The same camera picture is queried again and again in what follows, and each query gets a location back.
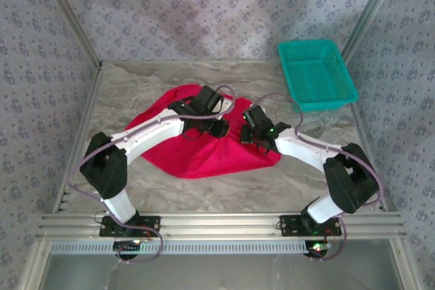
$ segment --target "white marble surface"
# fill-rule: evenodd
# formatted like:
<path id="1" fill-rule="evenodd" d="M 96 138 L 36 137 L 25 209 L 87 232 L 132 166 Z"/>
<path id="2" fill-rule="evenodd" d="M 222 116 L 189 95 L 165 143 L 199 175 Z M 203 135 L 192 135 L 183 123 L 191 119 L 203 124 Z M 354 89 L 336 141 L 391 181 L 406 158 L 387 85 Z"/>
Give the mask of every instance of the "white marble surface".
<path id="1" fill-rule="evenodd" d="M 278 62 L 129 62 L 104 64 L 102 74 L 89 138 L 98 131 L 124 130 L 164 92 L 180 84 L 229 84 L 238 96 L 250 99 L 272 91 L 288 93 Z M 298 122 L 298 114 L 281 99 L 267 100 L 264 108 L 275 123 Z M 305 114 L 302 132 L 330 143 L 359 143 L 349 107 Z M 75 176 L 75 184 L 92 191 L 81 175 Z M 128 167 L 127 192 L 140 211 L 300 211 L 326 189 L 319 171 L 290 157 L 270 168 L 195 180 L 172 177 L 142 157 Z M 99 203 L 75 193 L 70 196 L 68 211 L 99 209 Z"/>

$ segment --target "floral wallpaper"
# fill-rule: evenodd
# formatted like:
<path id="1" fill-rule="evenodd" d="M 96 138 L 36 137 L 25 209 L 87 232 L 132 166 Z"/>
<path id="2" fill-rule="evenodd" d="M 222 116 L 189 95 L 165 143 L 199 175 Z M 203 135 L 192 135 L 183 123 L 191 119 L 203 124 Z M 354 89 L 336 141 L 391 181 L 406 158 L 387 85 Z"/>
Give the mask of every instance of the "floral wallpaper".
<path id="1" fill-rule="evenodd" d="M 387 195 L 435 289 L 435 0 L 385 0 L 349 64 Z"/>
<path id="2" fill-rule="evenodd" d="M 98 57 L 187 60 L 277 56 L 291 39 L 342 48 L 367 0 L 69 0 Z"/>
<path id="3" fill-rule="evenodd" d="M 52 210 L 94 69 L 52 0 L 1 0 L 0 289 Z"/>

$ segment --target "glass panel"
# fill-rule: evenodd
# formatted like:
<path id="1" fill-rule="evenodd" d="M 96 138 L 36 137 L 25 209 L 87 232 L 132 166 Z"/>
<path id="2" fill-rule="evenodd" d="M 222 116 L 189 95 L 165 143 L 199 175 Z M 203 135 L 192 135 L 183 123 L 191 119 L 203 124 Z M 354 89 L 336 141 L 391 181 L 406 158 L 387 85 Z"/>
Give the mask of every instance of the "glass panel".
<path id="1" fill-rule="evenodd" d="M 111 255 L 52 255 L 42 290 L 402 289 L 389 242 L 349 241 L 328 262 L 303 255 L 163 255 L 119 264 Z"/>

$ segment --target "red cloth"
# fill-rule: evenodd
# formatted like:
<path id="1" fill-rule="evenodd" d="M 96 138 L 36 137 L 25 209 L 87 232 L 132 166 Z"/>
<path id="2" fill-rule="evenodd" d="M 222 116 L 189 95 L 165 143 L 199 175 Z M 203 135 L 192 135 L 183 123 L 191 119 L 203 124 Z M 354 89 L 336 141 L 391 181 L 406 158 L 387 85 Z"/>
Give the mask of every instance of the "red cloth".
<path id="1" fill-rule="evenodd" d="M 138 115 L 126 129 L 153 118 L 174 101 L 196 96 L 201 87 L 196 84 L 182 85 L 166 92 L 147 111 Z M 170 175 L 179 178 L 203 178 L 227 173 L 253 170 L 275 165 L 281 156 L 275 152 L 264 155 L 264 150 L 252 144 L 240 142 L 241 125 L 244 123 L 242 112 L 251 105 L 246 98 L 238 98 L 235 108 L 224 116 L 230 124 L 226 137 L 216 139 L 207 133 L 189 140 L 181 135 L 168 139 L 142 154 L 152 164 Z M 197 137 L 197 130 L 185 133 Z"/>

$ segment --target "plastic tray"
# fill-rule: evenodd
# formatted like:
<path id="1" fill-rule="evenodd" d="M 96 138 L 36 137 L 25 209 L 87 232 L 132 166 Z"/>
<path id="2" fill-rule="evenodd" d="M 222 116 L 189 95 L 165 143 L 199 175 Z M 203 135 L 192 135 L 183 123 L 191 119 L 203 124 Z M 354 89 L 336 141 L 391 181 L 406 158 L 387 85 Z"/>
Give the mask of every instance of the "plastic tray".
<path id="1" fill-rule="evenodd" d="M 278 45 L 292 98 L 302 111 L 339 109 L 358 100 L 358 92 L 331 40 L 290 41 Z"/>

